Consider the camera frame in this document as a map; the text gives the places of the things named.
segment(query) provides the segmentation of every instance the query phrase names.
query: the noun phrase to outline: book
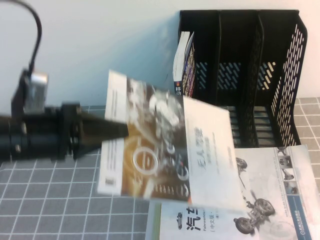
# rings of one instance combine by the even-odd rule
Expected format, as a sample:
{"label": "book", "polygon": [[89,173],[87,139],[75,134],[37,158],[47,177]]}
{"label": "book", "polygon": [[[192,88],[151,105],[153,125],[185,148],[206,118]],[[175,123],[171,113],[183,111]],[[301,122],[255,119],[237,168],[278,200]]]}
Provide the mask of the book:
{"label": "book", "polygon": [[100,194],[245,208],[227,110],[110,71],[105,118],[129,136],[102,144]]}
{"label": "book", "polygon": [[173,61],[173,83],[177,95],[192,97],[195,87],[194,32],[182,31]]}
{"label": "book", "polygon": [[146,239],[318,240],[320,199],[305,145],[236,149],[246,211],[149,206]]}

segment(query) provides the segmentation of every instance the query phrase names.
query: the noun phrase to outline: table surface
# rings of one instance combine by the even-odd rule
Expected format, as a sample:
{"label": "table surface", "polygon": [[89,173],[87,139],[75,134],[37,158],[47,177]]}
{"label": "table surface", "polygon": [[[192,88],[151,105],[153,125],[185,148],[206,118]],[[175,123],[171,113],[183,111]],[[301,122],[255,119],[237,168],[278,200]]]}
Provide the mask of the table surface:
{"label": "table surface", "polygon": [[[320,98],[296,101],[294,119],[320,190]],[[84,107],[103,117],[104,106]],[[149,202],[97,194],[100,150],[74,162],[32,160],[0,168],[1,240],[144,240]]]}

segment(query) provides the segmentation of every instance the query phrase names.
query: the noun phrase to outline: book cover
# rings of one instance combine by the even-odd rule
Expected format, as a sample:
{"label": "book cover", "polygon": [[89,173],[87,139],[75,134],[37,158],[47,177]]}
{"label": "book cover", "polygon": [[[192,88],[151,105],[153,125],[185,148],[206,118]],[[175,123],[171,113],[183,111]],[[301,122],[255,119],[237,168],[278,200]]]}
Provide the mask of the book cover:
{"label": "book cover", "polygon": [[129,136],[103,143],[99,193],[245,208],[227,110],[111,71],[105,118]]}
{"label": "book cover", "polygon": [[195,86],[194,32],[181,32],[173,62],[173,83],[176,95],[192,97]]}
{"label": "book cover", "polygon": [[185,50],[185,64],[182,74],[183,95],[187,97],[192,97],[195,87],[196,63],[194,41],[195,37],[193,33]]}
{"label": "book cover", "polygon": [[318,240],[320,199],[305,145],[236,149],[246,211],[150,204],[152,240]]}

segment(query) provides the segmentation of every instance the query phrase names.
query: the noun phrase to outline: wheel illustration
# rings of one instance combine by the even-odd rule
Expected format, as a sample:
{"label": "wheel illustration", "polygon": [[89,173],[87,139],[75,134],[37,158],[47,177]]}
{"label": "wheel illustration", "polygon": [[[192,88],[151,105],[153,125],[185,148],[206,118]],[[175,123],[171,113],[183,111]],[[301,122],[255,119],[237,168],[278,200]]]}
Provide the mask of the wheel illustration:
{"label": "wheel illustration", "polygon": [[296,186],[293,187],[292,190],[291,190],[291,193],[292,194],[297,194],[298,193],[298,188]]}
{"label": "wheel illustration", "polygon": [[272,204],[263,198],[257,199],[254,205],[259,208],[265,216],[270,216],[276,212]]}
{"label": "wheel illustration", "polygon": [[175,146],[173,144],[167,145],[166,150],[169,154],[175,154],[176,152]]}
{"label": "wheel illustration", "polygon": [[285,177],[284,177],[284,180],[292,180],[292,179],[294,179],[295,178],[295,176],[293,176],[293,175],[286,175]]}
{"label": "wheel illustration", "polygon": [[236,164],[240,169],[245,169],[246,167],[248,167],[248,164],[246,163],[246,161],[239,157],[236,157]]}
{"label": "wheel illustration", "polygon": [[180,186],[175,187],[175,192],[180,198],[189,197],[189,189],[186,184],[182,184]]}
{"label": "wheel illustration", "polygon": [[242,234],[251,234],[255,231],[255,227],[251,224],[250,219],[245,217],[239,217],[233,219],[236,229]]}
{"label": "wheel illustration", "polygon": [[143,175],[153,175],[157,172],[159,167],[159,160],[157,155],[154,151],[145,146],[138,147],[134,151],[132,162],[135,169]]}
{"label": "wheel illustration", "polygon": [[181,181],[187,181],[189,179],[189,170],[186,166],[179,165],[176,168],[176,174]]}

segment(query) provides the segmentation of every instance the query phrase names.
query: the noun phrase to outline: robotic arm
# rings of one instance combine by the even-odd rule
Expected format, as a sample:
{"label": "robotic arm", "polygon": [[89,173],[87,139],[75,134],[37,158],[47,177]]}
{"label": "robotic arm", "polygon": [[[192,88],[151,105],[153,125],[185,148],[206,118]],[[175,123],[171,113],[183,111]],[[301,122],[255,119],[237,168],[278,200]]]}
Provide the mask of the robotic arm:
{"label": "robotic arm", "polygon": [[51,158],[66,154],[77,159],[101,147],[106,140],[128,136],[126,124],[96,117],[81,110],[80,104],[45,107],[48,76],[34,72],[42,26],[37,13],[19,0],[0,0],[28,9],[37,25],[38,36],[29,68],[20,76],[11,100],[11,116],[0,115],[0,164],[12,160]]}

